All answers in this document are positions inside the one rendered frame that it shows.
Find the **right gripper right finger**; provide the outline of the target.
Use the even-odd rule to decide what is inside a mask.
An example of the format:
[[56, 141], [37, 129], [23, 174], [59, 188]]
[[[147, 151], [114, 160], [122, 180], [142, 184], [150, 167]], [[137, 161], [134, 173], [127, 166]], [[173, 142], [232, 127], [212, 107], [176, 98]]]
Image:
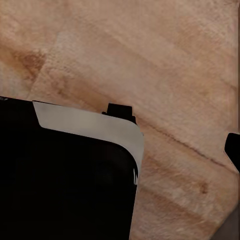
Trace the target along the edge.
[[240, 172], [240, 134], [229, 133], [224, 150]]

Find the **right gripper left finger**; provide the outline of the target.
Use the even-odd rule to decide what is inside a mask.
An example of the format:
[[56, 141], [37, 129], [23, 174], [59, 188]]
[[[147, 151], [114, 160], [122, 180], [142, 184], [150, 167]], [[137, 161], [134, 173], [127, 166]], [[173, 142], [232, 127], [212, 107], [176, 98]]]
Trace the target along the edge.
[[0, 193], [26, 153], [22, 133], [0, 138]]

